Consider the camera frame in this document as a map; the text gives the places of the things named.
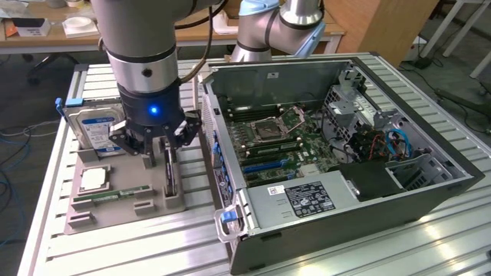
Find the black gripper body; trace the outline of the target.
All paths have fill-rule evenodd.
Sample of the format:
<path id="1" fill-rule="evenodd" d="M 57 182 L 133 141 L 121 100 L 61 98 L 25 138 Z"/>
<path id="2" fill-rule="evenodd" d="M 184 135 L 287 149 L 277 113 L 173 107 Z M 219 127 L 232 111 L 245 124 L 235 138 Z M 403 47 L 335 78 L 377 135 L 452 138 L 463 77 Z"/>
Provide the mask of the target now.
<path id="1" fill-rule="evenodd" d="M 153 137 L 173 132 L 185 119 L 180 105 L 180 80 L 151 93 L 128 91 L 117 85 L 125 114 L 125 127 L 133 133 L 144 135 L 147 129 Z"/>

